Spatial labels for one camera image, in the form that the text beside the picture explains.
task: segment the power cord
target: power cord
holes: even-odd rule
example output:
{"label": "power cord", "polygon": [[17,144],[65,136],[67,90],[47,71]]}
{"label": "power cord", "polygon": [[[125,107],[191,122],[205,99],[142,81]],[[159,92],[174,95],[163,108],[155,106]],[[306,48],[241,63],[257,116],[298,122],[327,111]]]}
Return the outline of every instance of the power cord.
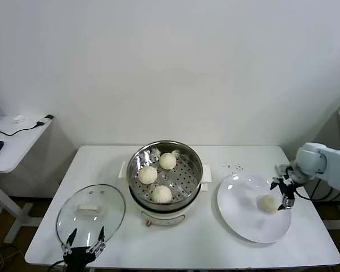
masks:
{"label": "power cord", "polygon": [[324,197],[321,197],[319,199],[311,199],[311,198],[308,198],[308,197],[303,197],[302,195],[299,194],[299,192],[295,192],[300,198],[303,198],[303,199],[306,199],[306,200],[310,200],[310,201],[321,201],[321,200],[325,200],[327,199],[332,193],[333,193],[333,188],[331,187],[329,192],[324,196]]}
{"label": "power cord", "polygon": [[[7,248],[13,248],[15,252],[10,254],[7,257],[4,257],[3,254],[1,253],[1,251],[5,250]],[[14,263],[15,257],[18,253],[20,253],[24,257],[24,253],[21,250],[18,250],[18,248],[14,245],[6,245],[6,246],[3,246],[2,248],[0,248],[0,259],[1,259],[1,261],[0,261],[0,272],[4,271],[10,265],[12,265],[12,263]],[[9,263],[8,262],[5,263],[5,261],[9,258],[12,258],[12,260]]]}
{"label": "power cord", "polygon": [[54,116],[49,114],[49,115],[45,116],[44,118],[40,119],[39,121],[37,121],[35,126],[29,127],[28,129],[20,129],[20,130],[14,132],[12,134],[7,134],[7,133],[0,130],[0,133],[4,134],[6,136],[14,136],[16,133],[19,133],[21,131],[31,130],[31,129],[37,128],[38,126],[44,126],[48,121],[50,121],[53,118],[54,118]]}
{"label": "power cord", "polygon": [[19,133],[19,132],[25,131],[25,130],[31,130],[31,129],[37,128],[38,126],[40,126],[40,125],[36,124],[35,126],[29,128],[29,129],[20,129],[20,130],[14,132],[14,133],[12,133],[12,134],[7,134],[7,133],[5,133],[5,132],[3,132],[3,131],[1,131],[1,130],[0,130],[0,133],[1,133],[1,134],[4,134],[4,135],[6,135],[6,136],[14,136],[16,133]]}
{"label": "power cord", "polygon": [[63,262],[64,262],[64,260],[55,262],[54,264],[52,264],[52,265],[48,268],[48,270],[47,270],[46,272],[50,272],[56,265],[59,265],[59,264],[61,264],[61,263],[63,263]]}

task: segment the white plate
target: white plate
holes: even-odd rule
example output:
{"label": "white plate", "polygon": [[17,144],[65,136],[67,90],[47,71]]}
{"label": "white plate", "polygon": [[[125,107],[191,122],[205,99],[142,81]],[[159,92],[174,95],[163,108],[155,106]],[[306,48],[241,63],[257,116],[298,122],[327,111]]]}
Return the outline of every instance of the white plate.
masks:
{"label": "white plate", "polygon": [[267,194],[279,198],[278,188],[256,175],[235,174],[227,177],[218,189],[218,207],[227,224],[240,236],[258,243],[273,243],[284,236],[291,225],[291,210],[268,214],[257,201]]}

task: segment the metal rim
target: metal rim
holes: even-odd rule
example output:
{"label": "metal rim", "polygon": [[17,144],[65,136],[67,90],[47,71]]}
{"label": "metal rim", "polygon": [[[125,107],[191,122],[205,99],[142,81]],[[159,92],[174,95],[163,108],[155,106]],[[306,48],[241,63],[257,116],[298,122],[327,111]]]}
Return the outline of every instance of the metal rim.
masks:
{"label": "metal rim", "polygon": [[[198,154],[197,154],[190,146],[188,146],[188,145],[186,145],[186,144],[184,144],[184,143],[181,143],[181,142],[176,142],[176,141],[171,141],[171,140],[160,140],[160,141],[155,141],[155,142],[149,143],[149,144],[147,144],[147,145],[141,147],[139,150],[137,150],[136,153],[131,157],[131,159],[130,159],[130,161],[129,161],[129,164],[127,165],[126,173],[129,172],[129,169],[130,169],[130,162],[132,162],[133,159],[134,159],[141,151],[146,150],[147,148],[149,148],[149,147],[151,147],[151,146],[153,146],[153,145],[158,145],[158,144],[162,144],[162,143],[169,143],[169,144],[174,144],[174,145],[180,145],[180,146],[182,146],[182,147],[185,148],[185,149],[188,148],[188,149],[190,149],[190,150],[194,153],[194,155],[197,157],[197,159],[199,160],[199,162],[201,162],[201,159],[200,159],[199,155],[198,155]],[[201,169],[198,169],[198,171],[202,173],[202,172],[203,172],[203,169],[202,169],[202,164],[201,164],[201,163],[200,163],[200,167],[201,167]],[[196,188],[199,188],[199,187],[200,187],[200,184],[201,184],[201,180],[199,180],[198,185],[196,186]],[[193,191],[188,195],[188,198],[191,198],[193,195],[197,194],[197,192],[198,192],[197,190],[193,190]],[[152,204],[152,205],[153,205],[153,204],[156,204],[156,205],[159,205],[159,206],[170,206],[170,205],[173,205],[173,204],[180,203],[180,202],[184,201],[184,199],[181,199],[181,200],[178,200],[178,201],[176,201],[176,202],[170,202],[170,203],[154,203],[153,201],[149,201],[149,200],[147,200],[147,199],[145,199],[145,198],[141,198],[141,199],[144,200],[144,201],[147,202],[147,203]]]}
{"label": "metal rim", "polygon": [[68,201],[71,200],[71,199],[73,198],[73,196],[75,196],[76,194],[78,194],[80,191],[85,190],[85,189],[87,189],[87,188],[89,188],[89,187],[99,186],[99,185],[108,186],[108,187],[111,187],[111,188],[115,189],[116,191],[118,191],[119,194],[120,194],[120,196],[121,196],[121,198],[122,198],[122,200],[123,200],[123,202],[124,202],[124,213],[123,213],[123,215],[122,215],[121,221],[120,221],[118,227],[116,228],[116,230],[108,237],[108,239],[105,240],[105,243],[108,242],[108,241],[109,241],[109,240],[117,233],[118,229],[120,229],[120,227],[121,227],[121,225],[122,225],[122,222],[124,221],[124,217],[125,217],[125,213],[126,213],[126,202],[125,202],[125,197],[124,197],[124,195],[121,193],[120,190],[118,190],[116,187],[114,187],[114,186],[112,186],[112,185],[109,185],[109,184],[92,184],[92,185],[83,187],[83,188],[81,188],[81,190],[78,190],[77,192],[75,192],[71,197],[69,197],[69,198],[64,202],[64,204],[63,204],[62,207],[60,208],[60,210],[59,210],[59,212],[58,212],[58,215],[57,215],[57,219],[56,219],[56,234],[57,234],[58,240],[59,240],[62,244],[64,244],[65,242],[63,242],[63,241],[61,240],[61,238],[60,238],[60,236],[59,236],[59,233],[58,233],[58,227],[57,227],[57,226],[58,226],[58,219],[59,219],[59,216],[60,216],[60,214],[61,214],[63,208],[66,206],[66,204],[68,203]]}

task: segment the glass lid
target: glass lid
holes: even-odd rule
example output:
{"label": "glass lid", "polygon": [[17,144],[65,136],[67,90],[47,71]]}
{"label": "glass lid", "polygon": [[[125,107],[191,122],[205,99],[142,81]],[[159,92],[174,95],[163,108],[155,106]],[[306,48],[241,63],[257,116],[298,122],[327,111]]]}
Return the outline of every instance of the glass lid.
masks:
{"label": "glass lid", "polygon": [[59,211],[56,230],[59,240],[66,244],[77,229],[72,248],[94,245],[104,227],[107,242],[119,229],[125,216],[125,199],[115,187],[96,184],[85,187],[69,198]]}

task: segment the black cable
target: black cable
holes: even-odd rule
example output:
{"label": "black cable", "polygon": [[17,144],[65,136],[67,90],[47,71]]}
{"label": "black cable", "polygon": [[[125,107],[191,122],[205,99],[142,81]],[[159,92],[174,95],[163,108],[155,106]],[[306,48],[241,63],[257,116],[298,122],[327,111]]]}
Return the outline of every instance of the black cable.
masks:
{"label": "black cable", "polygon": [[64,262],[64,260],[55,262],[54,264],[52,264],[52,265],[48,268],[48,270],[47,270],[46,272],[50,272],[51,269],[53,269],[53,267],[55,267],[56,265],[59,265],[59,264],[61,264],[61,263],[63,263],[63,262]]}
{"label": "black cable", "polygon": [[311,196],[310,196],[310,199],[312,199],[312,198],[313,198],[313,195],[315,194],[315,192],[316,192],[316,189],[317,189],[317,187],[319,186],[320,182],[321,182],[321,179],[319,179],[319,180],[318,180],[318,182],[317,182],[317,184],[316,184],[315,188],[313,189],[313,191],[312,191],[312,194],[311,194]]}
{"label": "black cable", "polygon": [[338,194],[336,195],[336,197],[334,197],[333,199],[331,199],[331,200],[329,200],[329,201],[333,201],[333,200],[337,199],[339,196],[340,196],[340,193],[338,193]]}
{"label": "black cable", "polygon": [[308,198],[308,197],[303,197],[297,191],[295,193],[302,199],[306,199],[306,200],[310,200],[310,201],[321,201],[321,200],[327,199],[333,193],[333,188],[330,188],[329,192],[324,197],[321,197],[319,199],[311,199],[311,198]]}
{"label": "black cable", "polygon": [[[13,248],[13,249],[14,249],[14,252],[19,251],[19,249],[18,249],[16,246],[11,245],[11,244],[10,244],[10,245],[5,245],[5,246],[1,247],[1,248],[0,248],[0,251],[3,251],[3,250],[5,250],[5,249],[7,249],[7,248]],[[17,254],[15,254],[15,255],[13,255],[13,256],[10,257],[10,258],[11,258],[11,261],[10,261],[10,262],[4,261],[3,267],[0,269],[0,272],[4,271],[4,270],[7,269],[9,266],[11,266],[11,265],[14,263],[16,257],[17,257]]]}
{"label": "black cable", "polygon": [[38,126],[39,126],[39,125],[36,124],[36,125],[33,126],[33,127],[30,127],[30,128],[28,128],[28,129],[20,129],[20,130],[14,132],[14,133],[12,133],[12,134],[7,134],[7,133],[5,133],[5,132],[3,132],[3,131],[1,131],[1,130],[0,130],[0,133],[1,133],[1,134],[4,134],[4,135],[6,135],[6,136],[14,136],[16,133],[19,133],[19,132],[25,131],[25,130],[31,130],[31,129],[34,129],[34,128],[38,127]]}

